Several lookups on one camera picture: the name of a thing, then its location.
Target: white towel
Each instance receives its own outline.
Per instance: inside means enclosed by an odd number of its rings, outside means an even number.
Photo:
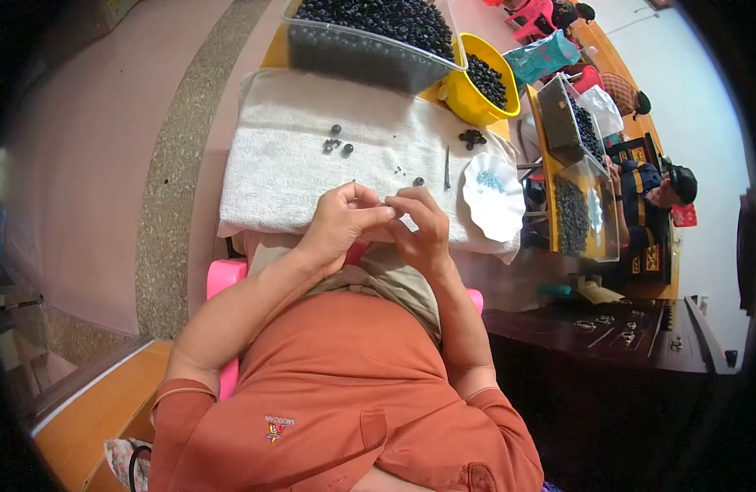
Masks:
[[[343,129],[336,136],[343,145],[326,154],[324,141],[332,138],[334,124]],[[507,242],[485,238],[463,199],[463,169],[479,152],[499,155],[515,168],[516,151],[483,130],[487,144],[469,152],[458,138],[468,128],[438,105],[377,87],[282,68],[252,73],[242,83],[217,234],[302,234],[318,197],[344,182],[356,180],[383,199],[420,176],[449,216],[452,248],[496,254],[508,264],[520,233]],[[346,143],[354,147],[348,157],[342,154]],[[445,191],[447,145],[452,188]],[[385,231],[370,239],[392,240]]]

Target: dark blue shirt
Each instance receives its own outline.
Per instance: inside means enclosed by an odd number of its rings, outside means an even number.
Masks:
[[[629,229],[629,249],[639,251],[668,239],[670,210],[652,205],[644,197],[659,187],[662,174],[648,162],[621,163],[621,196]]]

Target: orange polo shirt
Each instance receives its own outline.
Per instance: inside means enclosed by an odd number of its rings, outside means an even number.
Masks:
[[[205,386],[174,379],[157,395]],[[350,490],[378,467],[433,490],[542,488],[540,457],[498,389],[463,401],[400,306],[327,292],[277,317],[234,395],[162,399],[149,490]]]

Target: yellow basket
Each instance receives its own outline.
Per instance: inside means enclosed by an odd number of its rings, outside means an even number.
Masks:
[[[506,111],[485,98],[471,82],[466,72],[452,72],[446,76],[439,90],[439,99],[446,101],[452,112],[477,127],[517,116],[521,112],[521,101],[517,96],[515,77],[510,65],[493,46],[482,38],[466,32],[460,34],[466,54],[475,54],[490,68],[501,74],[501,82],[506,85]],[[460,52],[454,52],[455,62],[462,65]]]

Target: hand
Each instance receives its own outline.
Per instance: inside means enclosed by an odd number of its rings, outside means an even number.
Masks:
[[[621,173],[619,173],[619,167],[609,161],[608,171],[610,172],[610,183],[613,185],[613,196],[621,194]]]
[[[449,256],[449,218],[427,188],[403,188],[397,196],[387,197],[386,204],[410,214],[419,227],[413,233],[399,219],[384,226],[405,262],[419,270],[428,282],[444,276],[453,266]]]
[[[318,199],[310,228],[296,250],[306,254],[325,278],[343,268],[353,241],[396,216],[392,207],[382,206],[375,192],[348,182]]]

